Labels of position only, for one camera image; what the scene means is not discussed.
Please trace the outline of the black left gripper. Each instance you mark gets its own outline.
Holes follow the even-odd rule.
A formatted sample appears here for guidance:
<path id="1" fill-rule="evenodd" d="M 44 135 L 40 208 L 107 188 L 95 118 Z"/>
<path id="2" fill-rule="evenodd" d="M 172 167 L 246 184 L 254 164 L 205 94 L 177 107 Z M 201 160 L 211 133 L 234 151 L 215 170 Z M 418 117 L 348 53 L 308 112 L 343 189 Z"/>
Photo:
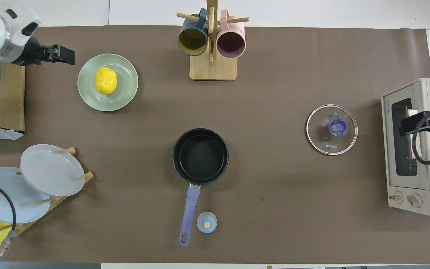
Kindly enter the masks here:
<path id="1" fill-rule="evenodd" d="M 15 60 L 15 64 L 17 66 L 40 65 L 41 61 L 75 65 L 75 51 L 59 44 L 50 47 L 43 46 L 35 36 L 31 36 L 22 53 Z"/>

